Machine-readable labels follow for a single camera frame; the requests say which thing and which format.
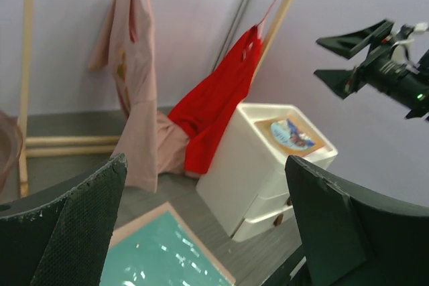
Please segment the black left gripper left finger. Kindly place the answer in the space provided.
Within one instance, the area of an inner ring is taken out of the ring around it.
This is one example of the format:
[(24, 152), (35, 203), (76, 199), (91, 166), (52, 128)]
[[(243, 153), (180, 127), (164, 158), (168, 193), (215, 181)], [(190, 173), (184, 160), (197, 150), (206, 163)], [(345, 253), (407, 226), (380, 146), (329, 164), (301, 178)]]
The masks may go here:
[(1, 205), (2, 285), (98, 285), (125, 178), (117, 154), (69, 180)]

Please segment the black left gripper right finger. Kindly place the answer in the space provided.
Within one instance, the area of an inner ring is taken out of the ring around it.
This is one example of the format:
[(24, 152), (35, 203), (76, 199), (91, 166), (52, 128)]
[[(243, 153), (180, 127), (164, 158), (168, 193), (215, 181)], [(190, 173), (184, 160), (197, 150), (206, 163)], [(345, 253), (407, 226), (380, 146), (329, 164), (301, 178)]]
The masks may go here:
[(297, 156), (286, 179), (306, 262), (292, 285), (427, 285), (428, 208)]

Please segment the red t shirt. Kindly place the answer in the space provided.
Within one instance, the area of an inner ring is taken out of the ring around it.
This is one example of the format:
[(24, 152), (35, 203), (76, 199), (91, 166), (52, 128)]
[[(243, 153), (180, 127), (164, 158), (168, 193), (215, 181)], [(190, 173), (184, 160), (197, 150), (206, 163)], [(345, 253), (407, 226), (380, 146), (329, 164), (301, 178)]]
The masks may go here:
[(184, 170), (206, 174), (237, 105), (249, 93), (262, 53), (256, 25), (229, 50), (216, 69), (195, 86), (168, 118), (187, 134)]

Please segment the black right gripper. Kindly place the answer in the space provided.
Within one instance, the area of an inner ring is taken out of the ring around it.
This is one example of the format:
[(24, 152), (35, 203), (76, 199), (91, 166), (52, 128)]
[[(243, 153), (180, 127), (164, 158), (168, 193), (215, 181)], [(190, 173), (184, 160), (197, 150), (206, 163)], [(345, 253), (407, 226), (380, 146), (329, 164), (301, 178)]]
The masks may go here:
[[(384, 19), (359, 31), (325, 38), (316, 44), (351, 59), (367, 46), (378, 46), (390, 35), (394, 22)], [(406, 119), (428, 117), (428, 52), (416, 65), (392, 60), (398, 45), (381, 45), (371, 50), (354, 70), (316, 70), (314, 75), (335, 95), (346, 99), (368, 84), (409, 108)]]

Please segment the pink t shirt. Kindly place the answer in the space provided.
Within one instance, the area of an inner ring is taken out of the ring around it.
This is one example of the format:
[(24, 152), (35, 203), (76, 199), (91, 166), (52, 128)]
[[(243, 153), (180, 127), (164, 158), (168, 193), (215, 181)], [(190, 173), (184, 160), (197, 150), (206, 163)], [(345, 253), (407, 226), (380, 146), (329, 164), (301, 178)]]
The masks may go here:
[(155, 27), (150, 0), (147, 22), (137, 43), (129, 33), (131, 0), (112, 0), (89, 62), (90, 70), (111, 72), (127, 117), (114, 152), (128, 162), (126, 185), (155, 192), (161, 173), (184, 173), (189, 138), (158, 110)]

